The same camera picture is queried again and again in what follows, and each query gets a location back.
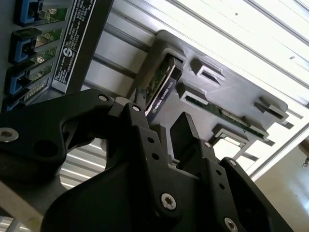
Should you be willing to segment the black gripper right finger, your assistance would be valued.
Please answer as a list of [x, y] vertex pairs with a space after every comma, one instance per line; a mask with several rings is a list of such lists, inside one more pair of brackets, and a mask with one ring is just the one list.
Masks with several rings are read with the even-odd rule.
[[170, 129], [184, 225], [193, 232], [285, 232], [287, 222], [241, 166], [218, 160], [191, 116], [181, 113]]

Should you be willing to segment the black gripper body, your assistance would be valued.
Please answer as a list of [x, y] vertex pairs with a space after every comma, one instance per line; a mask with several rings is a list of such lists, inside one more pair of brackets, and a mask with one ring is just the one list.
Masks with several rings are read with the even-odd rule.
[[62, 195], [44, 232], [197, 232], [202, 186], [168, 167], [155, 139], [135, 139], [124, 161]]

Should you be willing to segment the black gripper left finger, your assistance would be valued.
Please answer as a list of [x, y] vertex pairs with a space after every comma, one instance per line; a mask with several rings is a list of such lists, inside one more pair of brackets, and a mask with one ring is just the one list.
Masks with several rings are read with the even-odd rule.
[[31, 200], [52, 186], [61, 192], [56, 178], [67, 154], [96, 138], [107, 141], [106, 170], [124, 161], [135, 139], [159, 141], [141, 104], [120, 104], [94, 89], [2, 113], [0, 129], [0, 179]]

